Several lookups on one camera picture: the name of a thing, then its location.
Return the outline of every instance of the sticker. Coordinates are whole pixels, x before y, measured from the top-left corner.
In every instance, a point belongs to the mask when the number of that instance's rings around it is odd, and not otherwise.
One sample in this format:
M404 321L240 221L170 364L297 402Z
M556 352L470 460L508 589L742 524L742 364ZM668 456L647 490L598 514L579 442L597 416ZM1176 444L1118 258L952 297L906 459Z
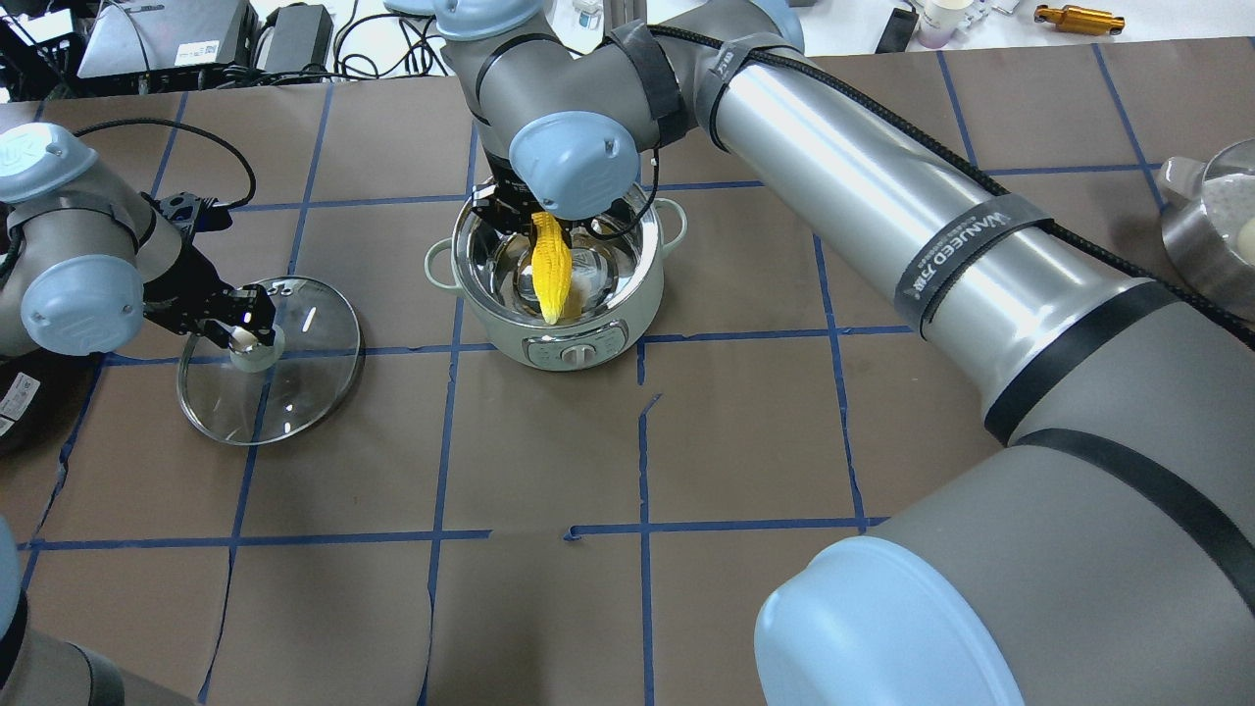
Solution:
M26 408L30 408L30 403L35 400L36 391L39 391L38 380L26 374L18 374L13 385L9 386L9 394L4 396L4 400L0 400L0 415L20 420L26 414Z
M174 55L176 66L195 66L196 64L212 64L218 60L218 40L213 41L188 41L178 45L178 54Z

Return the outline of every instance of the white cup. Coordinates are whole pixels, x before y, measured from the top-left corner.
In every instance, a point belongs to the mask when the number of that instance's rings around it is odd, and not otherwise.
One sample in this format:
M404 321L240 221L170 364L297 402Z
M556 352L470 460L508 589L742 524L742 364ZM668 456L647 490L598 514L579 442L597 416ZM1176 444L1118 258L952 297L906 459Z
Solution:
M973 0L926 0L915 40L929 49L940 49L968 13Z

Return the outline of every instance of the white sticker on black object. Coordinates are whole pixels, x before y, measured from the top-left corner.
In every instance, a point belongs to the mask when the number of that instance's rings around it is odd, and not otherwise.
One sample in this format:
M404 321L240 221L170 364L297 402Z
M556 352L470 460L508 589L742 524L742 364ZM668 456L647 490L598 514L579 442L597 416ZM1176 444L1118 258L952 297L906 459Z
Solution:
M30 408L31 401L35 400L36 393L39 393L39 381L26 374L18 374L13 385L9 386L9 393L5 394L4 400L0 400L0 415L10 420L20 420L26 414L26 408Z
M188 41L178 45L178 54L174 55L176 66L195 66L197 64L212 64L218 60L218 45L213 41Z

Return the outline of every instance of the yellow corn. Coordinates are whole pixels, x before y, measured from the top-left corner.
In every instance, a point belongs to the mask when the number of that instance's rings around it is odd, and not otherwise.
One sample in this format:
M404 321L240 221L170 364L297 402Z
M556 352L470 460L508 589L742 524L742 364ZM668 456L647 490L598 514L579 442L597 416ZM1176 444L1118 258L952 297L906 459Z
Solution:
M571 248L562 241L562 226L546 211L532 213L536 246L532 248L532 286L545 322L556 324L571 292Z

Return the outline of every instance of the table surface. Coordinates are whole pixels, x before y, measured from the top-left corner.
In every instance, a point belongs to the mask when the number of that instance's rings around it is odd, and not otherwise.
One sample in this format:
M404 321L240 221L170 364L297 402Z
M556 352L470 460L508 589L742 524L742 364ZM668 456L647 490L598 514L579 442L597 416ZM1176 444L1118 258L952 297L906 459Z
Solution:
M1153 171L1255 134L1245 38L820 61L1168 276ZM230 281L335 285L369 345L334 416L247 450L187 424L182 340L148 327L5 459L35 627L182 693L762 703L767 594L998 450L954 366L700 133L663 152L692 224L654 324L553 375L499 355L422 275L487 176L456 80L9 104L0 127L128 115L236 143L257 197L200 246ZM243 188L191 135L88 142L137 188Z

